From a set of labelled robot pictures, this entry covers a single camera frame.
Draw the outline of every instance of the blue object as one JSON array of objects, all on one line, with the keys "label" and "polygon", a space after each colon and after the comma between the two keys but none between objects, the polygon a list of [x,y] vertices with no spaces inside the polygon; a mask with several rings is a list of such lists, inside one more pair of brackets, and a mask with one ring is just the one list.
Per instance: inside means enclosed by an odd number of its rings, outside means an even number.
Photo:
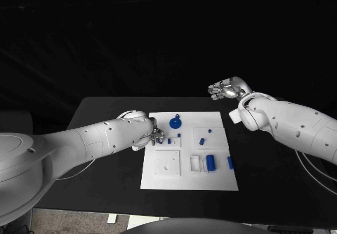
[{"label": "blue object", "polygon": [[229,169],[232,169],[232,170],[234,170],[232,157],[229,156],[229,157],[226,157],[226,159],[228,159],[228,163],[229,163]]},{"label": "blue object", "polygon": [[208,164],[209,172],[215,171],[216,170],[216,163],[215,163],[215,156],[214,155],[206,156],[206,164]]},{"label": "blue object", "polygon": [[179,119],[179,114],[176,114],[176,118],[170,120],[170,127],[177,129],[182,126],[182,120]]}]

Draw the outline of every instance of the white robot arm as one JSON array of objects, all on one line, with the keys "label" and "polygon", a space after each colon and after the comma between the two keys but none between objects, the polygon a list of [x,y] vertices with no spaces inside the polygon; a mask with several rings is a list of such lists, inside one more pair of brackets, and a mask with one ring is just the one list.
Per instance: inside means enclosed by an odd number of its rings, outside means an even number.
[{"label": "white robot arm", "polygon": [[0,226],[31,210],[75,166],[163,139],[156,118],[141,111],[46,135],[0,133]]},{"label": "white robot arm", "polygon": [[337,164],[337,120],[313,108],[278,101],[257,93],[239,77],[209,86],[214,100],[237,98],[238,109],[229,116],[234,123],[271,133],[274,139],[291,149]]}]

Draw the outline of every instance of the white wire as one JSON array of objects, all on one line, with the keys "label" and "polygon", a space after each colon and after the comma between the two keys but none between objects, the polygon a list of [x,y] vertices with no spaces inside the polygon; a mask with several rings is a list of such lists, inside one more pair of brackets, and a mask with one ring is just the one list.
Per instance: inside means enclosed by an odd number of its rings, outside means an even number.
[{"label": "white wire", "polygon": [[313,168],[327,177],[330,178],[332,180],[334,180],[337,182],[337,179],[334,179],[330,175],[327,175],[316,166],[314,164],[311,163],[310,159],[307,158],[307,155],[304,154],[304,152],[301,152],[303,155],[304,155],[304,158],[307,159],[309,163],[311,164]]},{"label": "white wire", "polygon": [[304,163],[303,163],[303,160],[301,160],[301,158],[300,158],[298,153],[297,153],[297,157],[298,157],[298,160],[300,160],[300,162],[301,162],[301,165],[303,165],[303,167],[304,167],[307,173],[309,173],[310,176],[313,177],[313,179],[317,181],[317,183],[319,183],[333,194],[337,195],[337,193],[336,193],[336,192],[317,180],[317,178],[311,175],[311,173],[310,173],[310,171],[307,170],[307,167],[306,167],[306,165],[304,165]]},{"label": "white wire", "polygon": [[[136,111],[136,110],[133,110],[133,111],[126,111],[117,118],[124,117],[129,113],[131,113],[131,112],[134,112],[134,111]],[[94,163],[94,161],[90,163],[90,165],[88,165],[75,175],[72,175],[72,176],[69,176],[69,177],[67,177],[67,178],[59,178],[59,179],[57,179],[57,180],[64,180],[64,179],[69,179],[69,178],[75,177],[80,173],[82,173],[82,172],[85,171],[85,169],[91,166],[91,164]]]}]

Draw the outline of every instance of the gray floor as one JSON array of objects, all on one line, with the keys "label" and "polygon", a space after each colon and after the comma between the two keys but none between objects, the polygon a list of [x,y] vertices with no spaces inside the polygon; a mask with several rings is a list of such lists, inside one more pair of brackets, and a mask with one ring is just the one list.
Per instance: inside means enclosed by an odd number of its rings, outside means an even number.
[{"label": "gray floor", "polygon": [[33,209],[35,234],[118,234],[127,230],[129,215],[118,215],[116,224],[108,214]]}]

